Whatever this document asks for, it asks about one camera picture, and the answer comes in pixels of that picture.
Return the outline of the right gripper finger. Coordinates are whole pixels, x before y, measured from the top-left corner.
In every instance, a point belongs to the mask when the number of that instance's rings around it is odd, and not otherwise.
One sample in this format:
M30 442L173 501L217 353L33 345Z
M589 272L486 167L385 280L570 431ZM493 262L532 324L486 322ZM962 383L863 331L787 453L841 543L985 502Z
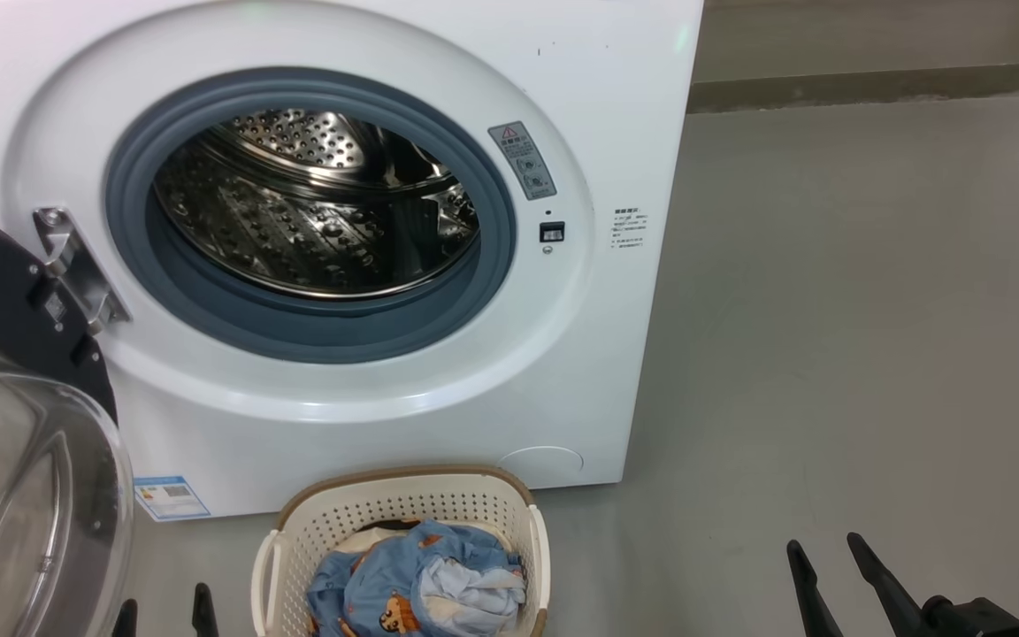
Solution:
M816 569L799 541L787 543L787 558L805 637L844 637L818 590Z
M872 586L895 637L925 637L921 609L884 567L860 533L847 533L847 545L865 583Z

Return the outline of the cream garment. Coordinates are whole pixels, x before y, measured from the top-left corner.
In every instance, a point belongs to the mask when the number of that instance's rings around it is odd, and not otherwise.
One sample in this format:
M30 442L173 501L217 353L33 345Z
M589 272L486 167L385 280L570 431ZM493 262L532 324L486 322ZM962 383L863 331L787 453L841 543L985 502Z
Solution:
M364 553L380 541L403 537L421 524L419 519L381 520L355 531L333 549L340 553Z

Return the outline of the blue bear-print garment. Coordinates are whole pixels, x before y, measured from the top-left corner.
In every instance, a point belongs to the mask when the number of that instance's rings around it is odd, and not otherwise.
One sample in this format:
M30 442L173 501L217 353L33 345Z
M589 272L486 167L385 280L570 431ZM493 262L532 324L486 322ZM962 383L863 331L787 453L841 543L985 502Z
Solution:
M309 637L497 637L525 608L525 564L484 527L427 519L364 553L320 560Z

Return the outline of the white front-load washing machine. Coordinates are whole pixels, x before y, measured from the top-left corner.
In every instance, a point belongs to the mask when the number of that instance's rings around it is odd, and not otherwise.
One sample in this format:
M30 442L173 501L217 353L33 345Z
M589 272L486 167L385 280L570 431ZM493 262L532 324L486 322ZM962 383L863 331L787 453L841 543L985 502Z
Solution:
M93 335L137 477L182 476L213 517L279 510L368 469L496 466L558 445L622 479L704 0L0 0L0 229L44 263L65 207L131 321ZM222 73L332 70L404 90L477 138L517 207L502 290L429 348L315 365L166 313L104 213L114 145ZM487 130L521 121L557 195L527 201ZM616 209L646 243L611 249ZM562 221L565 242L539 225Z

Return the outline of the metal door hinge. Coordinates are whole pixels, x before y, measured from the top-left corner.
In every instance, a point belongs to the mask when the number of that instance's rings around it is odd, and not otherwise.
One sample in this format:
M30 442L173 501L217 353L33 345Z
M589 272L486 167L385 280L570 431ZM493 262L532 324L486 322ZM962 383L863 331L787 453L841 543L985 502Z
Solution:
M32 218L46 269L81 307L89 333L100 334L112 324L130 322L125 303L98 266L68 209L36 207Z

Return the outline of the stainless steel washing machine drum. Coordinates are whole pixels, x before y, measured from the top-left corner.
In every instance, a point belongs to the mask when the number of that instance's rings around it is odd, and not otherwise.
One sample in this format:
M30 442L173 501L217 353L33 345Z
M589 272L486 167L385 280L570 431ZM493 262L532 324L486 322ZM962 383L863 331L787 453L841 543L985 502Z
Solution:
M242 280L368 301L452 269L479 235L464 185L403 134L348 114L238 114L194 134L153 180L198 253Z

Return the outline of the blue energy label sticker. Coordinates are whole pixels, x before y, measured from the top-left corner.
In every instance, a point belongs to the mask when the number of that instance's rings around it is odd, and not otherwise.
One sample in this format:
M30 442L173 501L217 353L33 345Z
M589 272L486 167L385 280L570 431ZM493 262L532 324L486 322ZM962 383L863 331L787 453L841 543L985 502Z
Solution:
M211 516L182 476L135 477L135 492L137 502L158 523Z

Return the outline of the cream perforated laundry basket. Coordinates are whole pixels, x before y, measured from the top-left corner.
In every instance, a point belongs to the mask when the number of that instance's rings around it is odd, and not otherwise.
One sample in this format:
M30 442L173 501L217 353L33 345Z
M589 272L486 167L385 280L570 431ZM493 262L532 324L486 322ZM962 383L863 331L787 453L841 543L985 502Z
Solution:
M493 529L522 558L525 605L499 637L543 637L551 593L546 521L517 476L460 464L360 472L320 481L288 500L252 565L256 637L309 637L306 590L320 561L372 523L427 518Z

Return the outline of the round white filter cover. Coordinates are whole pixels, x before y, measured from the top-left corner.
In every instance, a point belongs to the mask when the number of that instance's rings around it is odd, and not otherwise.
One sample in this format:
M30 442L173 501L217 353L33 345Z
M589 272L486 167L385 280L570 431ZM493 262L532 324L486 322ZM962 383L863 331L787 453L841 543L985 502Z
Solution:
M558 445L533 445L507 453L496 466L530 489L564 488L581 483L584 459L578 452Z

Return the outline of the small black text label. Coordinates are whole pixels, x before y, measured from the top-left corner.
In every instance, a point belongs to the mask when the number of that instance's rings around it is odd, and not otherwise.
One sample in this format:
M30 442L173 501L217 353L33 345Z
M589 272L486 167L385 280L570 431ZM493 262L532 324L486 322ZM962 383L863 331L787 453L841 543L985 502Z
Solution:
M609 246L611 249L637 249L646 243L648 214L639 207L616 209L611 215Z

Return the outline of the grey warning sticker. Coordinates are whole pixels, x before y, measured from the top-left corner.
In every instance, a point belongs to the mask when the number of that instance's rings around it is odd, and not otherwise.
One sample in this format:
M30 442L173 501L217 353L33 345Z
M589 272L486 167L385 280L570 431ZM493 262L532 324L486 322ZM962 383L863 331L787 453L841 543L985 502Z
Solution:
M490 127L487 132L509 163L527 201L557 195L548 165L523 122L507 122Z

